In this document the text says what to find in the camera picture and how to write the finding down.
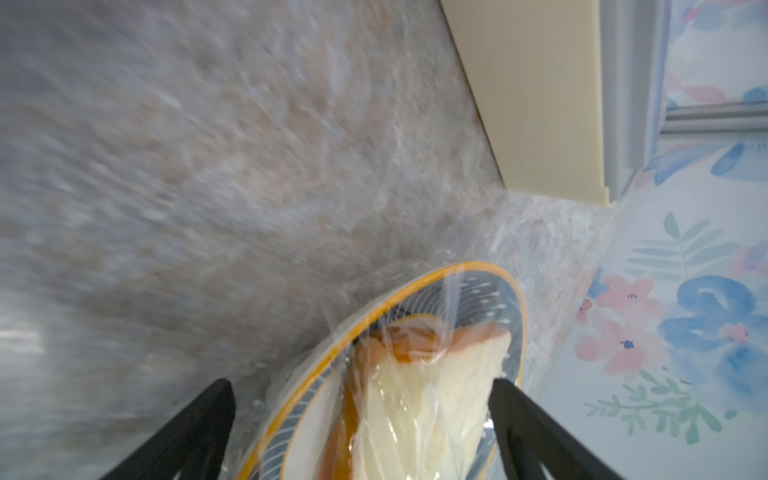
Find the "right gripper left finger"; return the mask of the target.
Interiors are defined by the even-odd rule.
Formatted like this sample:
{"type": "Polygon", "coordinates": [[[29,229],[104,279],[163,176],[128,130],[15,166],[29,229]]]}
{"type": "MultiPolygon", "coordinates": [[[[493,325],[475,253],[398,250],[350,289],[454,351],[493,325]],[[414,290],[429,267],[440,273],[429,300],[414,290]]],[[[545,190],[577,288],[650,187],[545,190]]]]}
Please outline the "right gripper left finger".
{"type": "Polygon", "coordinates": [[[216,480],[235,414],[232,383],[217,379],[104,477],[216,480]]]}

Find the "cream plastic wrap dispenser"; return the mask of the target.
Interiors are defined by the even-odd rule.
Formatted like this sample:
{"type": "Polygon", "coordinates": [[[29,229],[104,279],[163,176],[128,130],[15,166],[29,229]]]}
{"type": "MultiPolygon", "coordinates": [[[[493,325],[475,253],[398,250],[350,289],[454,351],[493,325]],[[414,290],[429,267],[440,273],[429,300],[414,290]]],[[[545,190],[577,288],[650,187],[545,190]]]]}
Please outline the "cream plastic wrap dispenser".
{"type": "Polygon", "coordinates": [[[442,3],[504,185],[611,206],[662,123],[667,1],[442,3]]]}

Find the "blue yellow-rimmed plate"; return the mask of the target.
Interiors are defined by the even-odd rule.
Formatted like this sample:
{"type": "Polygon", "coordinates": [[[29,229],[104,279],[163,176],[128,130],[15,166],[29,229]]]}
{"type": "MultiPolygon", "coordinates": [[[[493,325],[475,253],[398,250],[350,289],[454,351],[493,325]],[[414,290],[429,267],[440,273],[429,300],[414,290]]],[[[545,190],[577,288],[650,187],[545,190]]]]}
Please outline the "blue yellow-rimmed plate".
{"type": "Polygon", "coordinates": [[[488,400],[519,384],[527,333],[513,277],[451,265],[373,300],[268,396],[240,479],[484,479],[488,400]]]}

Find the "clear plastic wrap sheet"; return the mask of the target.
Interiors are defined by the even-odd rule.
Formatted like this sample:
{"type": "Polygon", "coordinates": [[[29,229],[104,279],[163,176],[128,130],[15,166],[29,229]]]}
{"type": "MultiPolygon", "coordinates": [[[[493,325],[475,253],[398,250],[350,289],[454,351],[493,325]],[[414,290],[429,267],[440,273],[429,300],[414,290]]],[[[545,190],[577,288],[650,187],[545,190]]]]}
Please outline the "clear plastic wrap sheet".
{"type": "Polygon", "coordinates": [[[316,343],[266,372],[228,477],[495,476],[494,384],[544,378],[616,218],[495,183],[398,191],[366,244],[400,254],[317,303],[316,343]]]}

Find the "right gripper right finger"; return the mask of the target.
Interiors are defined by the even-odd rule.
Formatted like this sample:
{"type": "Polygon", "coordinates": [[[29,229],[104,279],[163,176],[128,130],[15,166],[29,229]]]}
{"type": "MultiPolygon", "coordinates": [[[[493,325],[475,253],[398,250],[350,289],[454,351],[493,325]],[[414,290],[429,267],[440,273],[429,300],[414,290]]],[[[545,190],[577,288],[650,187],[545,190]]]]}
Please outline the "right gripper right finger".
{"type": "Polygon", "coordinates": [[[493,382],[489,410],[509,479],[621,479],[510,381],[493,382]]]}

